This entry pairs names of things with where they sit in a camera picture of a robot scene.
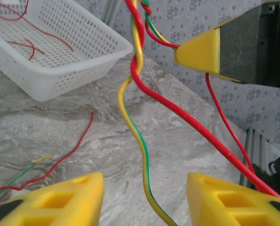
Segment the thin red wire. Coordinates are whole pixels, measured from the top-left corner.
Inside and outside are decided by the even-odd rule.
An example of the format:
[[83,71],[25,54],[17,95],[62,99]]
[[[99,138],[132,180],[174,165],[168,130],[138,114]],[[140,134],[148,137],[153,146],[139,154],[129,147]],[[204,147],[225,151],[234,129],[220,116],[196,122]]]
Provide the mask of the thin red wire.
[[179,45],[165,42],[165,41],[159,39],[157,36],[155,36],[155,35],[150,31],[147,21],[145,21],[145,30],[146,30],[146,32],[148,33],[148,35],[149,35],[153,40],[155,40],[156,42],[160,43],[161,45],[168,46],[168,47],[171,47],[171,48],[174,48],[174,49],[176,49],[176,48],[179,47]]
[[20,191],[20,190],[24,189],[30,183],[34,183],[34,182],[43,180],[46,176],[48,176],[54,170],[55,167],[57,167],[58,164],[60,164],[64,159],[66,159],[67,157],[72,155],[74,152],[76,152],[76,150],[79,148],[83,138],[85,137],[85,135],[89,131],[89,129],[91,127],[91,124],[93,122],[93,119],[94,119],[94,112],[92,112],[92,114],[91,114],[91,121],[90,121],[87,129],[84,131],[84,133],[82,134],[81,138],[79,139],[79,141],[78,141],[77,145],[75,146],[75,148],[72,151],[70,151],[68,154],[66,154],[64,157],[62,157],[60,160],[58,160],[44,176],[42,176],[40,178],[29,180],[29,181],[25,182],[21,187],[15,187],[15,186],[3,186],[3,187],[0,187],[0,191],[1,190],[5,190],[5,189],[12,189],[12,190]]
[[[143,24],[142,19],[139,13],[133,13],[133,11],[137,11],[134,7],[131,0],[125,0],[128,8],[132,12],[135,21],[138,21],[136,24]],[[141,45],[143,47],[144,44],[144,36],[139,35],[141,40]],[[276,196],[280,198],[280,195],[275,192],[272,188],[270,188],[266,183],[264,183],[259,177],[257,177],[254,173],[252,173],[249,168],[247,168],[227,147],[225,147],[210,131],[208,131],[203,125],[201,125],[197,120],[195,120],[191,115],[189,115],[186,111],[181,109],[179,106],[169,101],[162,95],[152,91],[141,81],[137,74],[137,58],[133,57],[131,64],[131,74],[133,80],[136,82],[137,86],[148,96],[152,97],[156,101],[160,102],[168,109],[175,112],[178,116],[183,118],[189,125],[195,128],[201,135],[203,135],[228,161],[230,161],[242,174],[244,174],[256,187],[259,187],[263,192]]]
[[213,91],[213,89],[211,87],[211,84],[210,84],[209,73],[206,73],[205,77],[206,77],[206,84],[207,84],[208,90],[210,92],[210,95],[211,95],[211,97],[212,97],[212,99],[214,101],[214,104],[215,104],[215,106],[216,106],[216,108],[217,108],[217,110],[218,110],[218,112],[219,112],[223,122],[225,123],[228,131],[230,132],[230,134],[232,135],[233,139],[235,140],[235,142],[239,146],[241,152],[243,153],[244,158],[245,158],[245,160],[246,160],[246,162],[247,162],[247,164],[249,166],[249,169],[251,170],[251,172],[253,172],[255,174],[254,168],[252,166],[252,163],[250,161],[250,158],[249,158],[249,156],[248,156],[244,146],[239,141],[238,137],[236,136],[236,134],[234,133],[233,129],[231,128],[231,126],[230,126],[230,124],[229,124],[229,122],[228,122],[228,120],[227,120],[227,118],[226,118],[226,116],[225,116],[225,114],[224,114],[224,112],[223,112],[223,110],[222,110],[222,108],[221,108],[221,106],[220,106],[216,96],[215,96],[215,93],[214,93],[214,91]]
[[[21,17],[21,15],[20,15],[19,13],[17,13],[16,11],[14,11],[12,8],[8,7],[7,5],[0,3],[0,6],[3,6],[3,7],[5,7],[5,8],[7,8],[7,9],[10,10],[11,12],[13,12],[13,13],[15,13],[16,15],[18,15],[18,16]],[[43,31],[43,30],[40,29],[39,27],[37,27],[37,26],[35,26],[34,24],[32,24],[31,22],[29,22],[29,21],[28,21],[26,18],[24,18],[23,16],[21,17],[21,19],[25,20],[29,25],[31,25],[32,27],[34,27],[36,30],[42,32],[43,34],[52,36],[52,37],[54,37],[54,38],[60,40],[62,43],[64,43],[65,45],[67,45],[72,51],[74,51],[73,48],[72,48],[68,43],[66,43],[64,40],[62,40],[61,38],[57,37],[57,36],[54,35],[54,34],[51,34],[51,33],[48,33],[48,32]]]
[[29,5],[29,0],[27,0],[25,10],[24,10],[23,14],[19,18],[10,19],[10,18],[4,17],[4,16],[0,16],[0,18],[3,19],[3,20],[7,20],[7,21],[17,21],[17,20],[21,19],[26,14],[27,9],[28,9],[28,5]]
[[[19,42],[16,42],[16,41],[7,41],[7,43],[9,44],[14,44],[14,45],[20,45],[20,46],[25,46],[25,47],[29,47],[29,48],[33,48],[32,46],[29,46],[29,45],[26,45],[26,44],[23,44],[23,43],[19,43]],[[39,48],[36,48],[34,47],[35,50],[39,51],[40,53],[42,54],[45,54],[42,50],[40,50]]]
[[33,43],[30,42],[28,39],[25,39],[25,40],[26,40],[27,42],[29,42],[30,45],[32,45],[32,54],[31,54],[31,56],[30,56],[30,58],[29,58],[29,61],[30,61],[30,60],[32,60],[32,58],[34,57],[34,54],[35,54],[35,47],[34,47]]

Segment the white plastic basket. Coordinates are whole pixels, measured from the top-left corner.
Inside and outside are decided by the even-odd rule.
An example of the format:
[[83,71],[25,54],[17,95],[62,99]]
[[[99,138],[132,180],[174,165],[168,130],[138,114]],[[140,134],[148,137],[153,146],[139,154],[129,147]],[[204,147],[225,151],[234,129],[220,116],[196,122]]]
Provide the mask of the white plastic basket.
[[[8,5],[19,14],[26,0],[11,0]],[[18,16],[0,6],[0,15]],[[100,79],[118,59],[132,52],[132,45],[72,0],[30,0],[25,18],[45,32],[36,30],[24,20],[0,19],[0,70],[36,101],[47,101],[94,80]],[[33,45],[32,48],[7,41]]]

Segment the perforated basket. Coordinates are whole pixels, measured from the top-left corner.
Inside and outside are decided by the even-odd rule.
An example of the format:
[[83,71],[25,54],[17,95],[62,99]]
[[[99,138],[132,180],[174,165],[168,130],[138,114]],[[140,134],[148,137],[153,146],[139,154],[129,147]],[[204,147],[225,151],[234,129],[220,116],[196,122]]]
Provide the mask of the perforated basket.
[[[0,0],[22,14],[26,0]],[[0,15],[18,16],[0,6]],[[118,59],[132,52],[132,45],[72,0],[30,0],[25,18],[67,42],[43,34],[23,19],[0,19],[0,70],[30,97],[47,101],[100,79]],[[9,44],[15,41],[33,49]]]

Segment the yellow wire tip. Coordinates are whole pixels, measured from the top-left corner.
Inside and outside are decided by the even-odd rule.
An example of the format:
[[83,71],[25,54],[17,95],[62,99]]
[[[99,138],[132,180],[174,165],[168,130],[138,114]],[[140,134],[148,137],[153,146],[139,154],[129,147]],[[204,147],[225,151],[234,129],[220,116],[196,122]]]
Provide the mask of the yellow wire tip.
[[45,156],[45,157],[41,157],[41,158],[36,159],[36,160],[33,159],[32,163],[38,163],[38,162],[43,161],[45,159],[53,159],[53,157],[52,156]]

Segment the marble countertop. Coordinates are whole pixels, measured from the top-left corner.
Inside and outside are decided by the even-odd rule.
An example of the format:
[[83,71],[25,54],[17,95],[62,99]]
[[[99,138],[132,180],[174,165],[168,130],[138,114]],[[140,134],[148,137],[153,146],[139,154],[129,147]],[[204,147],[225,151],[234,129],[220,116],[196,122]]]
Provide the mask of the marble countertop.
[[[102,172],[105,196],[100,225],[155,225],[164,223],[148,204],[142,187],[140,148],[117,107],[116,93],[129,75],[131,56],[113,67],[106,77],[77,90],[38,103],[6,76],[0,76],[0,186],[45,155],[58,158],[75,146],[89,123],[94,122],[82,146],[63,161],[34,190],[90,172]],[[187,110],[228,148],[241,156],[217,111],[154,61],[145,59],[143,81]],[[177,115],[147,97],[135,84],[126,94],[126,106],[143,133],[150,155],[153,194],[180,226],[191,225],[186,196],[189,172],[202,172],[238,183],[239,174],[210,143]],[[245,141],[245,133],[233,125]],[[38,177],[49,163],[40,163],[16,184]],[[17,192],[8,192],[7,199]]]

